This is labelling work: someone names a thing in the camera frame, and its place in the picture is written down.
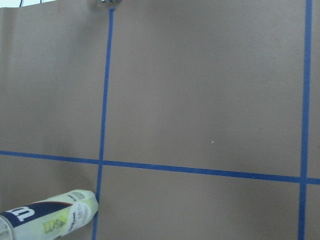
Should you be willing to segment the white blue tennis ball can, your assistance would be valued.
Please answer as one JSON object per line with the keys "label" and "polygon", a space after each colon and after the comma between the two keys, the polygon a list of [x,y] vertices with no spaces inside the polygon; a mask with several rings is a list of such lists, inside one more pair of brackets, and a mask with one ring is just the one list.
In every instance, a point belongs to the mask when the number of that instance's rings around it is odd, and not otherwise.
{"label": "white blue tennis ball can", "polygon": [[95,193],[75,189],[0,213],[2,240],[56,240],[87,225],[99,208]]}

